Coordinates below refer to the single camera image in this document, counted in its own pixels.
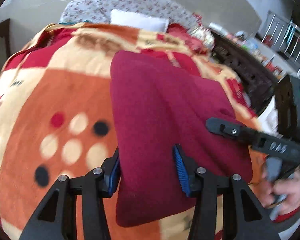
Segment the person's right hand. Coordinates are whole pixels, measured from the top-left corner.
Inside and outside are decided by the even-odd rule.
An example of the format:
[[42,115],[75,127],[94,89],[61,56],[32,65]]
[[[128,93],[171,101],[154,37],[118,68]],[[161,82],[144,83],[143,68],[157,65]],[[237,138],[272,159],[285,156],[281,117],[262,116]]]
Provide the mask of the person's right hand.
[[273,220],[287,215],[300,207],[300,170],[297,168],[292,178],[280,179],[275,182],[268,180],[268,165],[266,161],[261,168],[260,182],[256,186],[256,196],[266,209],[274,207]]

